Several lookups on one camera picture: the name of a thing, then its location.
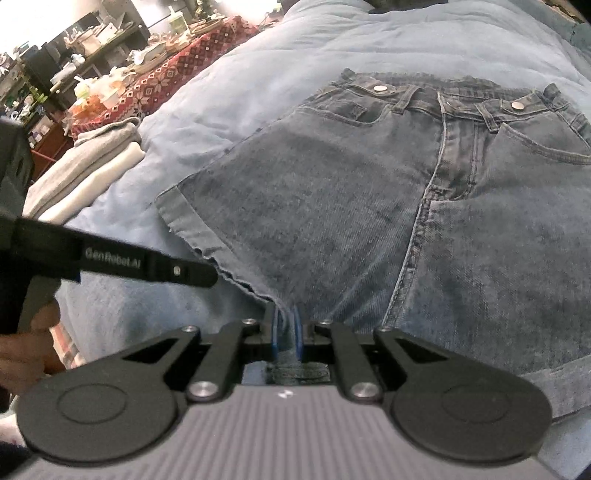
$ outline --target light blue comforter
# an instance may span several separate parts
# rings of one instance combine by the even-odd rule
[[[158,217],[156,196],[345,67],[469,75],[506,87],[556,83],[591,115],[591,31],[573,28],[538,0],[450,0],[384,15],[368,15],[370,9],[362,0],[300,0],[282,24],[222,57],[147,117],[140,127],[145,159],[69,226],[190,258]],[[260,311],[227,281],[201,290],[83,274],[81,285],[65,283],[57,297],[88,360],[179,326],[215,331]],[[584,440],[590,432],[588,414],[555,427],[542,458],[574,478],[591,462]]]

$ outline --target human hand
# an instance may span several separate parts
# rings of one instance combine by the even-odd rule
[[[22,395],[44,377],[46,365],[57,359],[49,328],[59,321],[60,306],[54,299],[33,317],[30,333],[0,335],[0,386]]]

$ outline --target belt loop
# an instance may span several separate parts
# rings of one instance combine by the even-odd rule
[[[400,97],[400,100],[396,103],[396,105],[392,107],[392,111],[394,113],[404,113],[406,107],[408,107],[408,104],[410,103],[410,100],[413,99],[413,95],[417,90],[419,90],[419,88],[420,87],[416,85],[410,85],[407,88],[407,91],[404,92],[404,94]]]
[[[484,103],[478,103],[476,105],[476,109],[482,115],[482,118],[484,119],[489,132],[496,134],[499,131],[499,125],[495,122],[495,118],[486,109]]]

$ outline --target white cloth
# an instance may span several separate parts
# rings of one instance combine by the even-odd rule
[[[39,218],[64,199],[82,180],[113,160],[131,142],[140,142],[140,120],[132,117],[82,133],[64,156],[30,188],[22,215]]]
[[[144,157],[145,153],[139,144],[131,142],[113,160],[88,175],[64,199],[42,213],[39,220],[58,225],[66,223],[84,207],[92,205],[92,202],[105,192],[115,180],[121,178],[130,168],[135,167]]]

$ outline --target jeans waistband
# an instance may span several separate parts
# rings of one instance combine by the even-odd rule
[[[441,80],[429,74],[356,73],[346,69],[332,85],[381,98],[391,103],[396,113],[407,108],[435,116],[445,113],[484,121],[491,132],[498,131],[500,124],[552,111],[591,145],[591,124],[554,83],[540,92],[507,89],[473,77]]]

